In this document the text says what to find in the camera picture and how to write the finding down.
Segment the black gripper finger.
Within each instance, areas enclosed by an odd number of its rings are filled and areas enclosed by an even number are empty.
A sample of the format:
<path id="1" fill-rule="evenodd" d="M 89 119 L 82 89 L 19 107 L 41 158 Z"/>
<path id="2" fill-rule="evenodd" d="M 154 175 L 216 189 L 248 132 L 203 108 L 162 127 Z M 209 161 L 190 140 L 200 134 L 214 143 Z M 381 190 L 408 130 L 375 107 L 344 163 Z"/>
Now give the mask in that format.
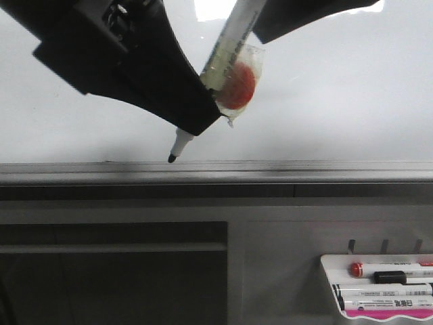
<path id="1" fill-rule="evenodd" d="M 270 0 L 265 3 L 253 33 L 262 44 L 267 44 L 316 20 L 376 3 L 376 0 Z"/>
<path id="2" fill-rule="evenodd" d="M 82 94 L 143 108 L 193 135 L 221 115 L 183 53 L 162 1 L 2 1 L 33 54 Z"/>

